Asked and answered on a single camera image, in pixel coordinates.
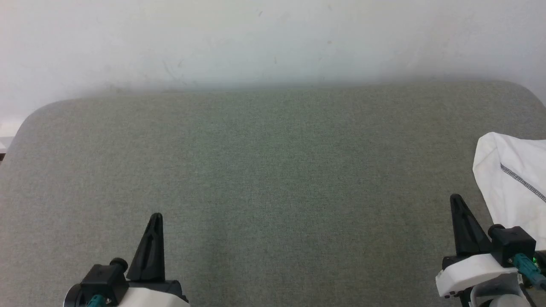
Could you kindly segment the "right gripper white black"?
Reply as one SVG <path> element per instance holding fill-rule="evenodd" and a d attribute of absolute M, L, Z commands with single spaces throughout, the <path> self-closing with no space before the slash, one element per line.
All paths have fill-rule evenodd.
<path fill-rule="evenodd" d="M 443 298 L 460 300 L 529 300 L 526 285 L 545 290 L 545 251 L 495 251 L 459 194 L 450 196 L 456 257 L 435 278 Z"/>

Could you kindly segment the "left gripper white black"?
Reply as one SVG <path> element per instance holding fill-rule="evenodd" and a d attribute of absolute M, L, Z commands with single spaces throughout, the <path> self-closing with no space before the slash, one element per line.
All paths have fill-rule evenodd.
<path fill-rule="evenodd" d="M 104 299 L 98 307 L 189 307 L 187 297 L 177 280 L 166 281 L 163 216 L 150 216 L 136 253 L 126 274 L 129 288 L 119 304 Z M 80 284 L 67 292 L 64 307 L 87 307 Z"/>

